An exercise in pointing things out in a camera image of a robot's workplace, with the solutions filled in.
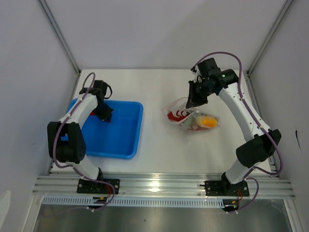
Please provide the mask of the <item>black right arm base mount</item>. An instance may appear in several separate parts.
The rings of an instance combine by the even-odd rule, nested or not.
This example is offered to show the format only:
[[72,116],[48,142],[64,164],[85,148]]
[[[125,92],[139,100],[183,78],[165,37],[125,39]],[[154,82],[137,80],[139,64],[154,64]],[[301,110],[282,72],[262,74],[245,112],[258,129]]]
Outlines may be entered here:
[[244,197],[249,197],[250,195],[246,181],[241,181],[237,184],[229,184],[229,182],[223,180],[207,180],[200,186],[204,187],[207,196],[237,197],[239,193]]

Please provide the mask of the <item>red toy lobster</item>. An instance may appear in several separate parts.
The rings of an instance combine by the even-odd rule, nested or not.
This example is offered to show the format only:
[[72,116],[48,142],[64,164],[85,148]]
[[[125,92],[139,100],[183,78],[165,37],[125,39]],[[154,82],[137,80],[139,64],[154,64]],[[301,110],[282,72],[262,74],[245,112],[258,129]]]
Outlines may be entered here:
[[171,122],[181,123],[186,121],[192,113],[193,113],[192,110],[186,110],[186,109],[185,110],[177,109],[174,111],[170,110],[167,113],[167,117],[168,120]]

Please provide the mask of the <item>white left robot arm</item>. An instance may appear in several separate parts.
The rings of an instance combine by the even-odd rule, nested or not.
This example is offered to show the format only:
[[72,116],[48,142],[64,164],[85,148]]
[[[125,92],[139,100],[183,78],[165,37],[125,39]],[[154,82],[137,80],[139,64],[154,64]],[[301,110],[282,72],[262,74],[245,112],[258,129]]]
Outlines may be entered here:
[[80,177],[88,181],[93,193],[104,190],[105,182],[99,167],[86,155],[86,144],[82,127],[93,113],[101,122],[111,122],[113,109],[105,102],[110,85],[95,80],[92,86],[83,87],[73,107],[58,121],[47,125],[49,156],[56,167],[72,168]]

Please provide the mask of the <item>blue plastic bin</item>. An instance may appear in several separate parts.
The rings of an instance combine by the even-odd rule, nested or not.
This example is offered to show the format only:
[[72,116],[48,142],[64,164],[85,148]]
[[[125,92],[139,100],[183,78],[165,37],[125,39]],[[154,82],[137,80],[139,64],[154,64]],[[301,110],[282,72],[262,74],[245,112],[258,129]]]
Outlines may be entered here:
[[78,108],[73,107],[82,98],[71,101],[68,113],[76,119],[82,116],[85,120],[81,132],[86,146],[86,155],[104,158],[131,159],[138,150],[140,129],[143,116],[143,105],[137,101],[107,100],[112,109],[111,122],[103,122],[97,116],[85,117],[96,107],[96,97],[89,94]]

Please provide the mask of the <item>orange yellow toy mango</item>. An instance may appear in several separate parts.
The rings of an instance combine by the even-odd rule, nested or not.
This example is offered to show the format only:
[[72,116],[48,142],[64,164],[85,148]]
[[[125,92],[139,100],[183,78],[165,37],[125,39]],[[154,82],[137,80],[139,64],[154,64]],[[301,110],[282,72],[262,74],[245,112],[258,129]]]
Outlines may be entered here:
[[199,127],[211,129],[217,126],[218,121],[212,116],[198,116],[196,118],[196,123]]

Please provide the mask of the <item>clear pink zip top bag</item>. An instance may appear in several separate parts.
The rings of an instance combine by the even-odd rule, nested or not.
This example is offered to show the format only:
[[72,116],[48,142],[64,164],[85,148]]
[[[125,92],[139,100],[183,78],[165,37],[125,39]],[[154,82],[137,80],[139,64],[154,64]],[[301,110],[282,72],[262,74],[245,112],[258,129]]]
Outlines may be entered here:
[[[179,98],[175,101],[173,101],[172,103],[170,103],[169,105],[165,106],[164,108],[161,109],[161,112],[163,113],[163,115],[165,116],[165,118],[167,119],[168,122],[170,122],[171,124],[173,125],[176,125],[178,127],[180,127],[181,129],[183,130],[186,130],[186,131],[204,131],[204,130],[210,130],[210,129],[207,129],[207,128],[202,128],[202,127],[199,127],[196,123],[196,118],[198,116],[212,116],[214,118],[217,119],[218,121],[218,124],[216,127],[219,126],[219,117],[217,116],[214,116],[214,115],[210,115],[210,114],[207,114],[205,112],[202,112],[196,108],[189,108],[189,109],[186,109],[186,103],[187,103],[187,100],[188,98],[187,97],[182,97],[182,98]],[[184,122],[181,122],[181,123],[177,123],[177,122],[171,122],[168,120],[168,117],[167,117],[167,113],[171,110],[171,111],[174,111],[174,110],[177,110],[177,109],[181,109],[181,110],[192,110],[193,113],[189,116],[189,118],[184,121]]]

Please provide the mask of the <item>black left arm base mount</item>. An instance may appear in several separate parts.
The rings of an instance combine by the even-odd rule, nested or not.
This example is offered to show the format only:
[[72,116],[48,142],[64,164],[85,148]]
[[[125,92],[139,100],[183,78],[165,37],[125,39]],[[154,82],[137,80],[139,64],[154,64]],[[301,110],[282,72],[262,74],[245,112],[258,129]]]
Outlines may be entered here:
[[[103,181],[111,184],[115,189],[115,194],[118,194],[120,179],[104,179]],[[113,194],[113,190],[109,185],[83,179],[79,180],[76,192],[79,194]]]

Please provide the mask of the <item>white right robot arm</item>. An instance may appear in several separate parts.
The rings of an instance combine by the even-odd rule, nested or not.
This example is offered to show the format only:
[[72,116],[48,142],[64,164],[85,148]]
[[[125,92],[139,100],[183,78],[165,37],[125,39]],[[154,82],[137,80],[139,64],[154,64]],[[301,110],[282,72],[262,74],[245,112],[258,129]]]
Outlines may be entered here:
[[222,174],[220,181],[221,191],[231,195],[240,188],[250,172],[274,154],[281,133],[272,130],[246,102],[240,74],[232,69],[221,71],[213,58],[200,61],[192,71],[195,72],[195,80],[189,81],[186,108],[207,104],[208,96],[215,94],[227,105],[243,133],[245,144],[236,149],[237,159]]

